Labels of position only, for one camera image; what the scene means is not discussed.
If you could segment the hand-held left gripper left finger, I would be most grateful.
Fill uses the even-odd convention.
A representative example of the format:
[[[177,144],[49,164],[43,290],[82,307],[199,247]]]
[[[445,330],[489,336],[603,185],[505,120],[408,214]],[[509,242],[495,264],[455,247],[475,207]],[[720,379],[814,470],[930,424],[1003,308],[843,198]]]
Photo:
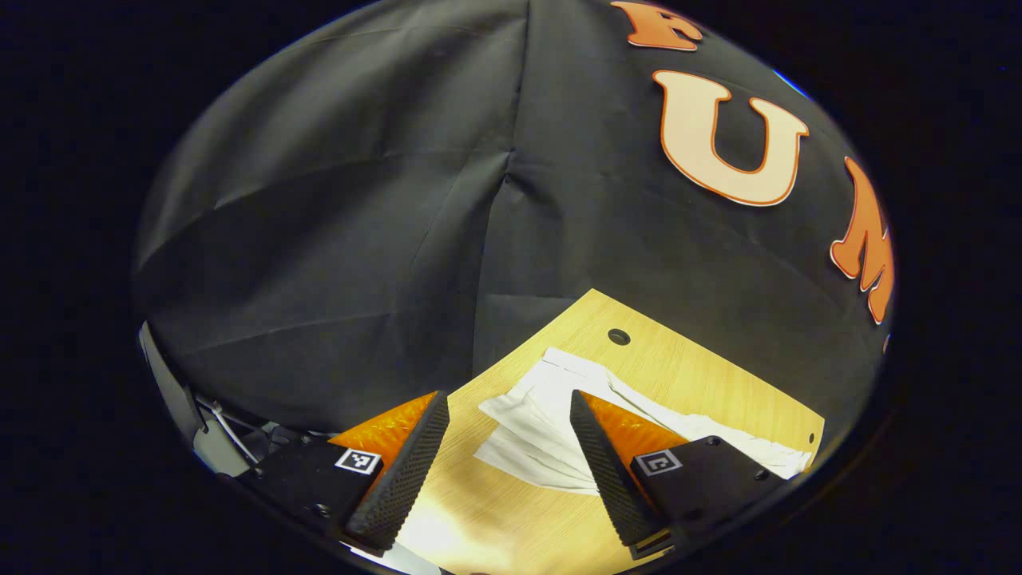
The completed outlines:
[[[434,391],[325,439],[310,434],[240,475],[240,493],[328,545],[393,549],[450,422]]]

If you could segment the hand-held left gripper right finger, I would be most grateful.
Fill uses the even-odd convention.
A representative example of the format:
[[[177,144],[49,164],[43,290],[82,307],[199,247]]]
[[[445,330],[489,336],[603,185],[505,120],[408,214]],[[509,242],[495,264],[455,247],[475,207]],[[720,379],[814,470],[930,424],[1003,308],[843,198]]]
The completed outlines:
[[[685,439],[580,390],[569,421],[632,559],[703,545],[784,483],[716,434]]]

